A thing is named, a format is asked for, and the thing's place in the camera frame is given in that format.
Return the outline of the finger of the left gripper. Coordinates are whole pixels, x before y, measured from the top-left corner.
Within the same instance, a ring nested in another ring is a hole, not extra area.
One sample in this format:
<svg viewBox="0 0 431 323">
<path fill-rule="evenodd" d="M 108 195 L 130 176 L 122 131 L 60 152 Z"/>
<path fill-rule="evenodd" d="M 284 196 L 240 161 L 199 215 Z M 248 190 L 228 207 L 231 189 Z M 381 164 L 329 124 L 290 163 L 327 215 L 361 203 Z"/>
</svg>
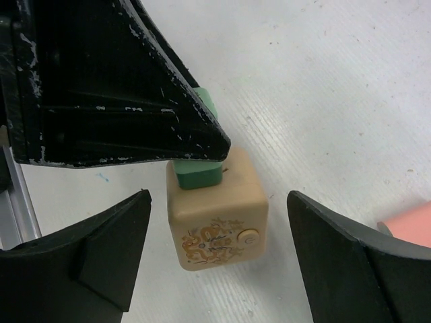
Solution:
<svg viewBox="0 0 431 323">
<path fill-rule="evenodd" d="M 231 141 L 140 1 L 2 1 L 1 121 L 20 164 L 220 162 Z"/>
</svg>

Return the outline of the beige cube socket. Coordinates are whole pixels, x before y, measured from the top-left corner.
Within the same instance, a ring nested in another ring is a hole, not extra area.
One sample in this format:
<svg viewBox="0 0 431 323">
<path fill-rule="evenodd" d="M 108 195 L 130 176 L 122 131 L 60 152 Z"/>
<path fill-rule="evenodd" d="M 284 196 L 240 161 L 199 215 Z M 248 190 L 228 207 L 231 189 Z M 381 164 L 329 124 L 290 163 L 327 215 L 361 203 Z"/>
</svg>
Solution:
<svg viewBox="0 0 431 323">
<path fill-rule="evenodd" d="M 231 148 L 220 184 L 178 185 L 166 166 L 167 212 L 180 265 L 187 271 L 234 264 L 265 252 L 269 201 L 248 152 Z"/>
</svg>

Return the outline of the pink charger plug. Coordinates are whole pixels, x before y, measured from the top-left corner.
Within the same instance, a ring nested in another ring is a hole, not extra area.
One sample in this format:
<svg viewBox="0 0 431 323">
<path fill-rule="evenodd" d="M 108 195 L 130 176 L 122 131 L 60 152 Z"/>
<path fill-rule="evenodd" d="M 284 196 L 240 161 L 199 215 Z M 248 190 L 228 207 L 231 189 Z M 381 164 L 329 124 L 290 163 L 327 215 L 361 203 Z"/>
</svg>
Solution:
<svg viewBox="0 0 431 323">
<path fill-rule="evenodd" d="M 430 202 L 379 221 L 378 230 L 399 240 L 430 247 Z"/>
</svg>

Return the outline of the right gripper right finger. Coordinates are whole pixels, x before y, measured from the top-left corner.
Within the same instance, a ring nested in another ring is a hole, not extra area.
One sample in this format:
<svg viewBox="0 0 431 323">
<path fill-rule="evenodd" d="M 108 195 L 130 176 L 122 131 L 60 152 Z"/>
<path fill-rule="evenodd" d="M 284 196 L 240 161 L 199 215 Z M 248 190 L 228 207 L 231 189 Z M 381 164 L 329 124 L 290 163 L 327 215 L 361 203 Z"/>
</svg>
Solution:
<svg viewBox="0 0 431 323">
<path fill-rule="evenodd" d="M 385 235 L 305 194 L 287 196 L 314 322 L 429 322 L 430 249 Z"/>
</svg>

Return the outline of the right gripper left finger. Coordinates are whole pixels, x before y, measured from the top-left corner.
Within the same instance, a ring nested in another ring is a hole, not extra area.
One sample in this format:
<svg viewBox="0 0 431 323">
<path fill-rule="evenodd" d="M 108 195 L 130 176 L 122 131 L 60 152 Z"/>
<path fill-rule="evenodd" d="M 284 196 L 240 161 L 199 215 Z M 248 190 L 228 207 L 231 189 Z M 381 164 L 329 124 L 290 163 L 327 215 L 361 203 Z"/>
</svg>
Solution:
<svg viewBox="0 0 431 323">
<path fill-rule="evenodd" d="M 140 190 L 1 251 L 2 322 L 120 322 L 131 306 L 152 198 Z"/>
</svg>

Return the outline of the green plug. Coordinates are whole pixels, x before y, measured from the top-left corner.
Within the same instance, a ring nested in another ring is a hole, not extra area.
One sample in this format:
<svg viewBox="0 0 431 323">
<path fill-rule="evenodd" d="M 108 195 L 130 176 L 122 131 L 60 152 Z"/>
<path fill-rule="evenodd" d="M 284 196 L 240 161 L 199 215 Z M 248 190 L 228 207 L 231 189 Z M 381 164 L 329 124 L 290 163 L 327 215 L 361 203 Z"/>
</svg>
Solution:
<svg viewBox="0 0 431 323">
<path fill-rule="evenodd" d="M 178 187 L 183 190 L 215 186 L 222 181 L 222 162 L 174 160 L 168 164 Z"/>
</svg>

